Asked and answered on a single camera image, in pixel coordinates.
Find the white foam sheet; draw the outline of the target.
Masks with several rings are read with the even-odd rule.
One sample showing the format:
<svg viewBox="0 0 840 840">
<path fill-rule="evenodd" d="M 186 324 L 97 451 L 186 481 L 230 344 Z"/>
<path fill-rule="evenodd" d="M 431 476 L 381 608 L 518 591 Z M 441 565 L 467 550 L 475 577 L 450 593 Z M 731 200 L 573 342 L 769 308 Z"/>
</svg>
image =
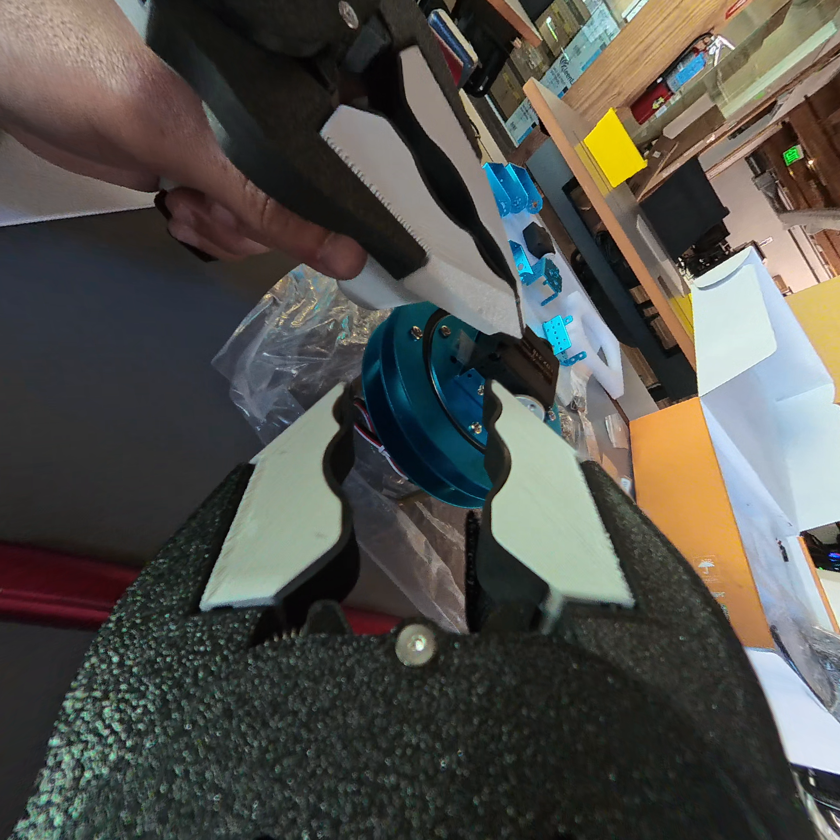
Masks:
<svg viewBox="0 0 840 840">
<path fill-rule="evenodd" d="M 556 249 L 556 253 L 552 255 L 547 255 L 556 266 L 560 269 L 560 273 L 563 279 L 563 288 L 560 296 L 550 303 L 547 307 L 541 308 L 538 299 L 533 295 L 533 290 L 531 288 L 533 282 L 533 276 L 526 276 L 525 280 L 530 280 L 531 282 L 526 284 L 523 283 L 520 279 L 521 290 L 523 295 L 523 303 L 522 303 L 522 311 L 523 316 L 528 324 L 528 326 L 537 333 L 540 337 L 543 337 L 542 331 L 542 324 L 550 319 L 563 315 L 566 316 L 566 306 L 565 301 L 566 298 L 574 291 L 581 291 L 583 292 L 589 299 L 590 297 L 586 293 L 584 287 L 581 284 L 581 279 L 579 276 L 574 272 L 572 267 L 571 261 L 566 257 L 564 252 L 560 248 L 560 240 L 558 236 L 553 234 L 550 227 L 548 226 L 549 216 L 548 212 L 550 210 L 550 205 L 546 199 L 542 199 L 542 210 L 537 215 L 530 215 L 527 209 L 523 210 L 520 213 L 516 214 L 509 214 L 508 216 L 501 219 L 503 227 L 506 232 L 506 237 L 508 240 L 515 240 L 518 241 L 526 250 L 525 244 L 522 239 L 522 230 L 531 222 L 538 222 L 545 228 L 547 228 L 551 234 L 553 239 L 554 247 Z M 533 258 L 530 253 L 526 250 L 530 262 L 532 264 L 532 268 L 539 262 L 539 259 Z M 619 403 L 621 398 L 619 397 L 618 400 L 613 399 L 616 403 Z"/>
</svg>

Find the grey desk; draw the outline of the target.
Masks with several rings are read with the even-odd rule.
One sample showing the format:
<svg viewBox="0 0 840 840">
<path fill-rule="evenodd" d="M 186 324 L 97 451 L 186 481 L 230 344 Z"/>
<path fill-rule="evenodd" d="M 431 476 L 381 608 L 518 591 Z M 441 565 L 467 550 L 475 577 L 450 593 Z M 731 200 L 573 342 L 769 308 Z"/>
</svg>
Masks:
<svg viewBox="0 0 840 840">
<path fill-rule="evenodd" d="M 261 449 L 212 359 L 297 264 L 204 263 L 153 208 L 2 228 L 2 541 L 148 563 Z"/>
</svg>

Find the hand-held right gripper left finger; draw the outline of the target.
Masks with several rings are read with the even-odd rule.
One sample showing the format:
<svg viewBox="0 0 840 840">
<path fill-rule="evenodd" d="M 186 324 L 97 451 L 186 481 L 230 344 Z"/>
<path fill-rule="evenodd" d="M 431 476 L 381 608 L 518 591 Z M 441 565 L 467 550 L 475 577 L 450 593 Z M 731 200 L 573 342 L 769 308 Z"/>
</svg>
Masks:
<svg viewBox="0 0 840 840">
<path fill-rule="evenodd" d="M 361 567 L 343 491 L 354 466 L 350 388 L 334 386 L 252 466 L 199 609 L 285 605 L 301 614 L 321 599 L 341 602 Z"/>
</svg>

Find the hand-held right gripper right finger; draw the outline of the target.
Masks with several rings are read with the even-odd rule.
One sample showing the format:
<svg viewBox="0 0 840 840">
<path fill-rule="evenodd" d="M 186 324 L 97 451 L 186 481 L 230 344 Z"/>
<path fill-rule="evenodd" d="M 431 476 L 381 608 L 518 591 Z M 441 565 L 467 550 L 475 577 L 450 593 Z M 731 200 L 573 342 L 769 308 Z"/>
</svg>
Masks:
<svg viewBox="0 0 840 840">
<path fill-rule="evenodd" d="M 498 381 L 482 420 L 490 488 L 467 567 L 469 630 L 550 634 L 566 606 L 633 609 L 572 447 Z"/>
</svg>

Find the red pen screwdriver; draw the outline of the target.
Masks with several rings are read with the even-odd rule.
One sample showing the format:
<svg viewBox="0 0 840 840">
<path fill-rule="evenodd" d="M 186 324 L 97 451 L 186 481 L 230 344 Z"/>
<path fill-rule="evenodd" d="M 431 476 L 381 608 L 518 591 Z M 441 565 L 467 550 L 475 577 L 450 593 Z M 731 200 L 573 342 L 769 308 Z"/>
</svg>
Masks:
<svg viewBox="0 0 840 840">
<path fill-rule="evenodd" d="M 268 594 L 240 594 L 234 588 L 217 588 L 233 544 L 212 542 L 210 553 L 194 570 L 187 561 L 165 560 L 141 570 L 121 563 L 89 560 L 76 555 L 2 543 L 2 618 L 76 629 L 99 629 L 108 621 L 126 592 L 136 595 L 135 607 L 143 614 L 158 608 L 173 617 L 182 607 L 189 620 L 204 620 L 221 627 L 227 620 L 242 620 L 249 645 L 272 637 L 354 633 L 383 635 L 406 623 L 390 612 L 359 610 L 345 605 L 360 572 L 360 555 L 354 537 L 342 548 L 328 551 L 310 568 L 293 571 L 288 583 L 269 583 Z"/>
</svg>

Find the black monitor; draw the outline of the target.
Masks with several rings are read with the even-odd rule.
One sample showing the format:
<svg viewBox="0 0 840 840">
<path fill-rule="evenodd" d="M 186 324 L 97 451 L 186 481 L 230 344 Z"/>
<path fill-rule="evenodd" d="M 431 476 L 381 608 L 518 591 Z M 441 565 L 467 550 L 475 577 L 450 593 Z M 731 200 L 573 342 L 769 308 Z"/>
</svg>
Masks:
<svg viewBox="0 0 840 840">
<path fill-rule="evenodd" d="M 681 257 L 730 214 L 697 157 L 682 164 L 639 206 L 672 259 Z"/>
</svg>

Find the red fire extinguisher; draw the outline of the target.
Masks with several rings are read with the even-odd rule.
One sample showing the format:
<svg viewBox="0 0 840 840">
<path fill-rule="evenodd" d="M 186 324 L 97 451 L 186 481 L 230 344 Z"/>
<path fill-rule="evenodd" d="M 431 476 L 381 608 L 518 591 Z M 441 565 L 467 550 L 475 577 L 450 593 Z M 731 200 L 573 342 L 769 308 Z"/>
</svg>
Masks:
<svg viewBox="0 0 840 840">
<path fill-rule="evenodd" d="M 684 52 L 632 104 L 631 113 L 635 121 L 643 124 L 651 119 L 681 88 L 706 68 L 707 60 L 708 48 L 692 47 Z"/>
</svg>

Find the yellow plastic bin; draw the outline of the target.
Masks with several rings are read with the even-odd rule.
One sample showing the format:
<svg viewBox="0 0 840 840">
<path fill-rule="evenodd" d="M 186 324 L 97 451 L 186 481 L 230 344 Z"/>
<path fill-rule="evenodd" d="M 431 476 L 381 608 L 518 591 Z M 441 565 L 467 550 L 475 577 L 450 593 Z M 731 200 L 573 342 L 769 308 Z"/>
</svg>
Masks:
<svg viewBox="0 0 840 840">
<path fill-rule="evenodd" d="M 614 108 L 606 111 L 585 135 L 583 145 L 611 188 L 624 184 L 648 166 Z"/>
</svg>

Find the long perforated blue bracket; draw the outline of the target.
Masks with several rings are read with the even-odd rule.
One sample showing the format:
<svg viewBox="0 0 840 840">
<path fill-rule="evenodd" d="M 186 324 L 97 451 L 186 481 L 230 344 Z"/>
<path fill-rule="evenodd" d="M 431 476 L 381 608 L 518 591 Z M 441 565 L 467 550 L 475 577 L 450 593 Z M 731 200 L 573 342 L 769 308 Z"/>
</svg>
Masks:
<svg viewBox="0 0 840 840">
<path fill-rule="evenodd" d="M 556 316 L 542 324 L 543 337 L 549 342 L 554 356 L 560 364 L 569 368 L 586 359 L 586 352 L 569 354 L 572 346 L 568 327 L 574 321 L 572 316 Z"/>
</svg>

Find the wide perforated blue bracket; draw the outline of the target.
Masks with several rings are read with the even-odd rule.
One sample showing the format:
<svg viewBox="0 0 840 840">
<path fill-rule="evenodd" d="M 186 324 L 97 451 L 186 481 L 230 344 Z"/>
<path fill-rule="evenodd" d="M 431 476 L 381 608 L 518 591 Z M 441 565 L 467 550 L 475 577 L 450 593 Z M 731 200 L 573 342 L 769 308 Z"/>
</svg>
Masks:
<svg viewBox="0 0 840 840">
<path fill-rule="evenodd" d="M 552 259 L 545 256 L 532 268 L 532 276 L 533 295 L 538 299 L 540 307 L 545 308 L 562 292 L 563 279 L 560 269 Z"/>
</svg>

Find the pile of small screw bags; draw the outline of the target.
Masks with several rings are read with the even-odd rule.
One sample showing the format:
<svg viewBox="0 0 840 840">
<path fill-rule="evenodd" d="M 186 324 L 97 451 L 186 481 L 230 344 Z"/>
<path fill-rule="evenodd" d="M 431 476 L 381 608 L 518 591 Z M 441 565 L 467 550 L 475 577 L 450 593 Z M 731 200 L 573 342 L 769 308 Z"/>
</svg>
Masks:
<svg viewBox="0 0 840 840">
<path fill-rule="evenodd" d="M 561 366 L 555 392 L 562 436 L 579 460 L 603 467 L 628 496 L 634 493 L 629 429 L 620 406 L 583 364 Z"/>
</svg>

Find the blue round robot arm base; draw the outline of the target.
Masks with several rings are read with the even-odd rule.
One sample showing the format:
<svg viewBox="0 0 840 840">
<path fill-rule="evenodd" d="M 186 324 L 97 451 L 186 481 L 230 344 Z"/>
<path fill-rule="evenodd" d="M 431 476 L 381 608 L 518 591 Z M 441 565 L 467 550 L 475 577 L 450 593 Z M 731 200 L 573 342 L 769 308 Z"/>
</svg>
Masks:
<svg viewBox="0 0 840 840">
<path fill-rule="evenodd" d="M 375 329 L 361 388 L 374 435 L 408 480 L 453 507 L 478 509 L 491 488 L 485 468 L 484 391 L 460 375 L 477 329 L 419 302 Z"/>
</svg>

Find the wooden edged desk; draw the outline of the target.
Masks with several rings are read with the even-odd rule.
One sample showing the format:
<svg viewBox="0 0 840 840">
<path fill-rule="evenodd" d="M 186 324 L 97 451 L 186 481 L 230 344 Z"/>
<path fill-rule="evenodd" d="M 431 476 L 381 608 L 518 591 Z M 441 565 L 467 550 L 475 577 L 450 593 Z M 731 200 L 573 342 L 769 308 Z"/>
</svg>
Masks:
<svg viewBox="0 0 840 840">
<path fill-rule="evenodd" d="M 568 184 L 577 183 L 646 290 L 686 362 L 695 370 L 693 333 L 687 329 L 686 320 L 675 304 L 675 300 L 689 294 L 690 289 L 650 227 L 643 208 L 626 184 L 612 186 L 609 183 L 584 143 L 592 126 L 566 100 L 558 98 L 533 78 L 523 84 L 523 92 L 547 136 L 527 160 L 527 168 L 546 201 L 587 264 L 594 272 L 606 272 L 608 265 L 603 254 L 595 246 L 591 231 L 566 191 Z"/>
</svg>

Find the white foam frame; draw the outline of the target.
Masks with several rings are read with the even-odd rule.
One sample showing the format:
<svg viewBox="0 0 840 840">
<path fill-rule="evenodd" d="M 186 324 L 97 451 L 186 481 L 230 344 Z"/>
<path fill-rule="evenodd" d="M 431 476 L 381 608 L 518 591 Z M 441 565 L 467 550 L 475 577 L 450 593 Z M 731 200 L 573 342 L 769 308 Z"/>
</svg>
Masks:
<svg viewBox="0 0 840 840">
<path fill-rule="evenodd" d="M 625 390 L 620 343 L 583 292 L 572 292 L 565 306 L 566 316 L 572 319 L 567 325 L 570 352 L 584 353 L 581 364 L 611 398 L 618 400 Z"/>
</svg>

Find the person's left hand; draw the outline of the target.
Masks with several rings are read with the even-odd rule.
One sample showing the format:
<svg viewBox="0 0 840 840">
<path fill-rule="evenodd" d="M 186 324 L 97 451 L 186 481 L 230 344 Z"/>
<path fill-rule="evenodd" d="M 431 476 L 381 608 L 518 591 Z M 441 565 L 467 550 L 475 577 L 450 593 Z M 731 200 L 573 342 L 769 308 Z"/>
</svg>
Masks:
<svg viewBox="0 0 840 840">
<path fill-rule="evenodd" d="M 200 98 L 114 2 L 1 2 L 2 130 L 42 159 L 160 193 L 169 234 L 195 254 L 275 250 L 337 280 L 367 255 L 268 197 L 222 152 Z"/>
</svg>

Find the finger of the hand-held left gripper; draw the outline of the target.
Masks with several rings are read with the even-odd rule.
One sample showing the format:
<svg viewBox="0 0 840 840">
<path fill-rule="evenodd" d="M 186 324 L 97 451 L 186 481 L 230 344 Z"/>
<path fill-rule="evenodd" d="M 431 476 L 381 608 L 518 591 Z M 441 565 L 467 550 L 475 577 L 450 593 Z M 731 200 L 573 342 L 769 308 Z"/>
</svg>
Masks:
<svg viewBox="0 0 840 840">
<path fill-rule="evenodd" d="M 420 137 L 409 146 L 444 211 L 426 211 L 428 262 L 406 288 L 477 329 L 520 329 L 519 279 L 508 234 L 478 154 L 420 48 L 398 57 L 402 92 Z"/>
<path fill-rule="evenodd" d="M 340 105 L 320 134 L 424 254 L 420 267 L 398 279 L 373 246 L 364 270 L 344 283 L 367 308 L 427 302 L 482 333 L 519 339 L 517 294 L 487 264 L 472 235 L 452 220 L 425 184 L 414 157 L 384 117 Z"/>
</svg>

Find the clear plastic bag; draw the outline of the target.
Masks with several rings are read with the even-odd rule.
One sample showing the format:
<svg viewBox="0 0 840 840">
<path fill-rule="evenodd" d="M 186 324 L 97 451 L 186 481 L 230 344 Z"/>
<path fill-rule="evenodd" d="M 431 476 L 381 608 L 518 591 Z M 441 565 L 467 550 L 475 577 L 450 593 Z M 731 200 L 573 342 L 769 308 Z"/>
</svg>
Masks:
<svg viewBox="0 0 840 840">
<path fill-rule="evenodd" d="M 365 346 L 389 314 L 359 307 L 336 280 L 300 266 L 269 289 L 213 367 L 265 446 L 324 393 L 361 374 Z M 353 440 L 354 466 L 343 489 L 360 547 L 360 579 L 348 604 L 425 616 L 463 633 L 467 510 L 416 488 L 359 433 Z"/>
</svg>

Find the orange cardboard box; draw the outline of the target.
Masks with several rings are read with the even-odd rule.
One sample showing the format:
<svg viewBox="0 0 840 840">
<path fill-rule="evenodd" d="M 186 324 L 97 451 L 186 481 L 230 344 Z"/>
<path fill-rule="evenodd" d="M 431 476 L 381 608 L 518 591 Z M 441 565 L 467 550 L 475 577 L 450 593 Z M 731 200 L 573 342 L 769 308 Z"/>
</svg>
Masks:
<svg viewBox="0 0 840 840">
<path fill-rule="evenodd" d="M 771 648 L 784 622 L 836 632 L 801 541 L 838 520 L 834 380 L 756 248 L 690 302 L 698 395 L 631 422 L 637 503 L 745 646 Z"/>
</svg>

